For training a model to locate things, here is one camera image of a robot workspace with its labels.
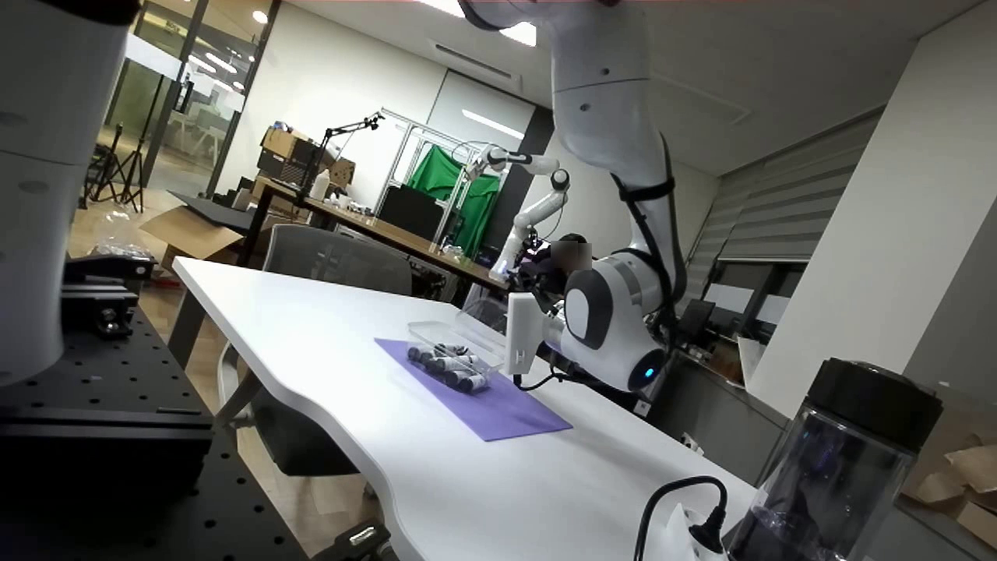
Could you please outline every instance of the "black lid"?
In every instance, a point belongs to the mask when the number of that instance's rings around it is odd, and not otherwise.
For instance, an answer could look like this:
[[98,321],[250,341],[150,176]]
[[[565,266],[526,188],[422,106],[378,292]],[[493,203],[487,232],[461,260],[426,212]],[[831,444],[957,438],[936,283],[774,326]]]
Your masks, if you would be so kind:
[[907,452],[921,448],[940,414],[940,398],[912,382],[841,359],[823,363],[803,405]]
[[41,0],[51,4],[56,10],[66,10],[71,16],[91,20],[91,23],[103,23],[103,26],[132,26],[132,20],[138,16],[140,4],[138,0]]

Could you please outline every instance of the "cardboard box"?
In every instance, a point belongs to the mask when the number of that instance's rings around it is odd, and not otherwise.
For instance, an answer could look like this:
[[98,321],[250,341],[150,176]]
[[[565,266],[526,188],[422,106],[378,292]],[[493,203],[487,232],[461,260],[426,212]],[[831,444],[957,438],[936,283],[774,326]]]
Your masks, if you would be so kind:
[[995,444],[992,438],[997,427],[997,413],[983,410],[969,396],[937,391],[937,398],[940,419],[902,486],[902,496],[921,504],[936,504],[930,496],[920,496],[921,480],[949,472],[949,452]]
[[282,158],[289,158],[295,143],[299,136],[289,132],[266,132],[260,147]]
[[971,491],[974,504],[997,513],[997,446],[974,446],[944,456]]
[[243,236],[237,232],[217,227],[186,206],[168,209],[143,225],[153,236],[165,243],[162,267],[170,270],[170,260],[217,260],[225,249],[237,248]]
[[325,161],[325,172],[330,176],[330,188],[335,192],[345,192],[348,184],[353,184],[353,176],[355,176],[355,161],[353,158],[338,158],[338,157],[330,157],[327,161]]
[[997,548],[997,514],[966,503],[966,507],[957,514],[957,525],[984,546]]
[[944,413],[902,496],[997,548],[997,413],[949,391],[937,391],[937,398]]

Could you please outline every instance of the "desk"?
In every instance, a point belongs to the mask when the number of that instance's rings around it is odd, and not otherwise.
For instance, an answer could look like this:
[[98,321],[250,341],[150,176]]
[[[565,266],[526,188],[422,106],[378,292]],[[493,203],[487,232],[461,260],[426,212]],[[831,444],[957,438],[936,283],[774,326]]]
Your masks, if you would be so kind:
[[[260,176],[260,180],[261,180],[260,209],[256,209],[251,225],[247,232],[241,266],[247,266],[251,260],[251,249],[260,243],[260,232],[261,232],[261,225],[267,218],[267,209],[271,209],[275,196],[295,203],[295,188],[289,188],[283,180],[275,180],[275,177],[266,177],[266,176]],[[339,222],[339,225],[345,225],[353,232],[362,232],[362,234],[369,234],[369,236],[374,236],[374,239],[381,239],[387,248],[397,248],[397,249],[402,249],[409,257],[419,257],[425,261],[432,261],[432,266],[459,275],[461,288],[459,288],[455,302],[461,302],[467,298],[467,283],[483,283],[483,288],[499,291],[499,292],[507,291],[504,281],[490,275],[490,267],[483,267],[483,266],[478,266],[472,260],[445,257],[436,243],[429,243],[429,239],[425,239],[425,236],[419,236],[419,234],[411,234],[406,227],[397,227],[390,222],[369,218],[369,214],[348,212],[348,209],[325,203],[325,200],[302,200],[295,206],[302,206],[308,212],[317,212],[322,218]]]
[[[409,341],[409,321],[455,318],[455,306],[194,260],[176,270],[186,299],[170,348],[189,354],[206,313],[271,396],[344,446],[378,491],[406,561],[621,561],[633,555],[644,500],[667,480],[719,476],[727,526],[753,500],[744,480],[575,384],[535,392],[573,430],[478,440],[374,344]],[[705,518],[716,494],[682,500]],[[656,504],[654,526],[673,504]],[[654,531],[647,558],[670,558]]]

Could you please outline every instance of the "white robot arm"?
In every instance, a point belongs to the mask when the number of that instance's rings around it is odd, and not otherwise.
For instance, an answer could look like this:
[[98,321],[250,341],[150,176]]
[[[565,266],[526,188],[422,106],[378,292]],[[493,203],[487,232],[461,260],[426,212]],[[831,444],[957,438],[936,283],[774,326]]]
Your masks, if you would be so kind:
[[504,236],[503,253],[493,266],[493,279],[507,279],[516,266],[516,257],[524,253],[526,232],[568,206],[571,176],[568,176],[568,169],[560,169],[558,158],[546,158],[546,157],[516,157],[515,153],[515,157],[493,157],[493,161],[516,161],[530,176],[552,176],[552,194],[546,194],[542,200],[535,200],[524,212],[516,212],[516,218],[510,222],[510,234]]
[[510,298],[510,374],[532,363],[539,336],[615,391],[650,384],[670,348],[673,299],[687,291],[676,243],[673,177],[647,108],[647,27],[637,0],[461,0],[478,27],[532,23],[552,44],[556,132],[565,147],[609,169],[633,214],[633,239],[580,267],[565,318]]
[[138,10],[0,4],[0,386],[63,355],[66,236]]

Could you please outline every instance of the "purple mat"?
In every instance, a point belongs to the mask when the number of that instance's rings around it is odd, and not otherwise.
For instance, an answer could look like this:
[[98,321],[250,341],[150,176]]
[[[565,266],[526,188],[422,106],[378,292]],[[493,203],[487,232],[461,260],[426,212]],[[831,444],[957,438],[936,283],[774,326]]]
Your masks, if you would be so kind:
[[499,370],[490,370],[490,386],[483,392],[467,396],[411,365],[411,344],[378,341],[378,346],[387,348],[413,382],[422,382],[483,444],[571,430],[565,419],[558,419],[552,410],[516,391]]

